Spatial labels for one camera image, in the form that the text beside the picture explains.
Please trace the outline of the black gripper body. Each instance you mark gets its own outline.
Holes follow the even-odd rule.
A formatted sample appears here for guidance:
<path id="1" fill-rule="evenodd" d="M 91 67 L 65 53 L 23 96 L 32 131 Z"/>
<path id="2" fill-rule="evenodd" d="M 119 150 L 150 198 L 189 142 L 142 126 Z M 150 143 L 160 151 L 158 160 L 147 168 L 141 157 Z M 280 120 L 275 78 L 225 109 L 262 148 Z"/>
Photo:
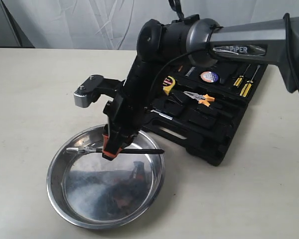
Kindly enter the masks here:
<path id="1" fill-rule="evenodd" d="M 104 106 L 109 140 L 129 146 L 138 135 L 149 106 L 152 86 L 152 65 L 134 64 L 124 81 L 105 78 L 101 95 L 113 98 Z"/>

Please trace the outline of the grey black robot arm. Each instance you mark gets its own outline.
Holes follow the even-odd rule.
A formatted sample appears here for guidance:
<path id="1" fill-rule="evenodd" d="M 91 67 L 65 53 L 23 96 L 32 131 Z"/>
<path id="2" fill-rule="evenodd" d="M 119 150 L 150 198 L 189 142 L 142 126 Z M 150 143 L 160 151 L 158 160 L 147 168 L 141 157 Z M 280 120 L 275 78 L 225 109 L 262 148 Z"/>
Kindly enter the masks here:
<path id="1" fill-rule="evenodd" d="M 103 110 L 102 156 L 113 160 L 133 142 L 170 66 L 209 67 L 222 60 L 275 65 L 286 89 L 299 92 L 299 16 L 230 27 L 197 15 L 168 25 L 146 22 L 128 76 Z"/>

